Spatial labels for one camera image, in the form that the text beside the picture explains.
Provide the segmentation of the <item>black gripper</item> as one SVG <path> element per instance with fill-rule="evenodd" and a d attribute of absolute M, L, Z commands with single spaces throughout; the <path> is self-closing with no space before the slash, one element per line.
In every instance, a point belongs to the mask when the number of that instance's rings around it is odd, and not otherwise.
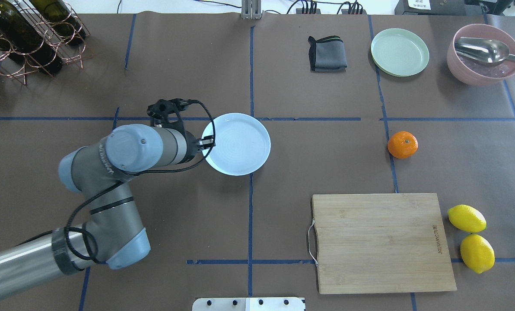
<path fill-rule="evenodd" d="M 201 150 L 211 149 L 215 146 L 215 136 L 203 136 L 199 140 L 191 132 L 185 130 L 184 139 L 186 140 L 186 154 L 182 159 L 182 163 L 192 161 Z"/>

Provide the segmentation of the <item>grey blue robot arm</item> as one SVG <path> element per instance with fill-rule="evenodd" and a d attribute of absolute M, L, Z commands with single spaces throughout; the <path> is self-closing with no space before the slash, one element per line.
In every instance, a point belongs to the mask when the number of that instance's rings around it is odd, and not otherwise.
<path fill-rule="evenodd" d="M 65 226 L 0 252 L 0 300 L 97 263 L 121 269 L 143 259 L 150 245 L 129 181 L 213 146 L 214 135 L 128 124 L 68 154 L 60 180 L 85 201 Z"/>

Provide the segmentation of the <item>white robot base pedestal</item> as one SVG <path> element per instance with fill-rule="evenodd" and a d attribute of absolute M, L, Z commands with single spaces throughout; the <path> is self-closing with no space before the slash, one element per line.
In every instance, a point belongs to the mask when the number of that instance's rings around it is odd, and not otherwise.
<path fill-rule="evenodd" d="M 230 297 L 198 298 L 193 311 L 305 311 L 304 298 L 299 297 Z"/>

